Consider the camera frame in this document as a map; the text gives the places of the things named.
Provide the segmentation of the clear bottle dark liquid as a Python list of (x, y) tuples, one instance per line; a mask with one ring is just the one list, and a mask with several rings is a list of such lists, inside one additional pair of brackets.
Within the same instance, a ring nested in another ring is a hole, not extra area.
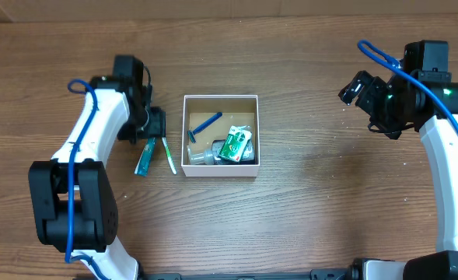
[(252, 141), (249, 141), (243, 152), (243, 157), (239, 162), (234, 162), (219, 157), (219, 153), (224, 145), (224, 140), (214, 140), (212, 147), (201, 153), (192, 153), (191, 148), (187, 147), (189, 164), (191, 165), (253, 165), (256, 163), (256, 153)]

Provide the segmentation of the green white small packet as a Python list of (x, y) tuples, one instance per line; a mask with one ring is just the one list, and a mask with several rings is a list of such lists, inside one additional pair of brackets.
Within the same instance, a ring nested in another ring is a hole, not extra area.
[(219, 150), (219, 157), (234, 163), (254, 159), (253, 133), (250, 126), (232, 126)]

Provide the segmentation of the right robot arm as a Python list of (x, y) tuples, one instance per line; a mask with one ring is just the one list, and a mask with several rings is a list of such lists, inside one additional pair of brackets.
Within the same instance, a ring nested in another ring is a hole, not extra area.
[(370, 116), (369, 130), (397, 139), (420, 135), (432, 172), (436, 251), (401, 262), (357, 258), (345, 279), (458, 279), (458, 83), (448, 72), (413, 69), (389, 82), (360, 71), (339, 93)]

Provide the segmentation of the teal toothpaste tube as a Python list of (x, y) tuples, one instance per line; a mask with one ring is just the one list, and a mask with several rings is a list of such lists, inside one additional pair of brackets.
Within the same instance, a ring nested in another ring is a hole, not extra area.
[(138, 164), (135, 167), (135, 175), (146, 177), (149, 172), (149, 166), (154, 154), (154, 149), (156, 146), (156, 138), (148, 138), (142, 154), (139, 158)]

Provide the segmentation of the white cardboard box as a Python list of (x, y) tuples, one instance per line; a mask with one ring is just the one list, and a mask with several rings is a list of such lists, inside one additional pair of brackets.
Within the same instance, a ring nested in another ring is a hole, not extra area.
[[(222, 116), (189, 139), (194, 130), (218, 112)], [(186, 95), (184, 97), (181, 140), (181, 167), (187, 177), (255, 177), (260, 169), (259, 103), (256, 95)], [(199, 154), (212, 147), (214, 140), (226, 139), (232, 126), (249, 126), (255, 151), (253, 164), (192, 165), (189, 154)]]

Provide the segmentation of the green white toothbrush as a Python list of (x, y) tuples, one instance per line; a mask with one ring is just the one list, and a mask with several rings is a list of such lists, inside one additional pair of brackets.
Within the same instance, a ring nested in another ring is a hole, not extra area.
[(173, 157), (171, 155), (170, 147), (168, 145), (166, 137), (162, 137), (162, 143), (163, 143), (164, 149), (166, 151), (166, 157), (167, 157), (167, 161), (168, 161), (168, 164), (170, 166), (170, 169), (171, 169), (171, 171), (172, 171), (172, 173), (174, 175), (177, 175), (177, 169), (175, 167), (175, 164), (174, 164), (174, 161), (173, 161)]

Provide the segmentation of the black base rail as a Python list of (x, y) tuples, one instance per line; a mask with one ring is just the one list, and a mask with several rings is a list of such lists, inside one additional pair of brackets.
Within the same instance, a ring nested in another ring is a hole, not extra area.
[(209, 274), (209, 275), (181, 275), (179, 273), (146, 274), (140, 272), (141, 280), (343, 280), (346, 279), (347, 269), (321, 268), (310, 272), (290, 273), (246, 273), (246, 274)]

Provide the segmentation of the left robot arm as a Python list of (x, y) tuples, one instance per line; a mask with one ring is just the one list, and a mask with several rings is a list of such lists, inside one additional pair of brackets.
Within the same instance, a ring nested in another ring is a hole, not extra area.
[(152, 121), (150, 79), (141, 75), (79, 80), (82, 113), (61, 148), (32, 163), (29, 187), (38, 239), (97, 279), (143, 279), (139, 261), (117, 236), (118, 209), (106, 172), (117, 139), (135, 142)]

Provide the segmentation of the blue disposable razor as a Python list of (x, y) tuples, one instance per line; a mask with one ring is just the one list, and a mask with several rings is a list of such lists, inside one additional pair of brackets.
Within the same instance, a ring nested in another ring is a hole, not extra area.
[(195, 143), (196, 140), (195, 140), (195, 135), (196, 134), (199, 134), (200, 132), (202, 132), (203, 130), (205, 130), (208, 126), (210, 126), (211, 124), (213, 124), (215, 121), (217, 121), (220, 117), (222, 116), (222, 112), (218, 112), (216, 114), (214, 114), (213, 116), (211, 116), (209, 119), (207, 119), (205, 122), (203, 122), (202, 124), (199, 124), (195, 129), (193, 130), (189, 130), (187, 132), (187, 136), (189, 137), (190, 141), (192, 143)]

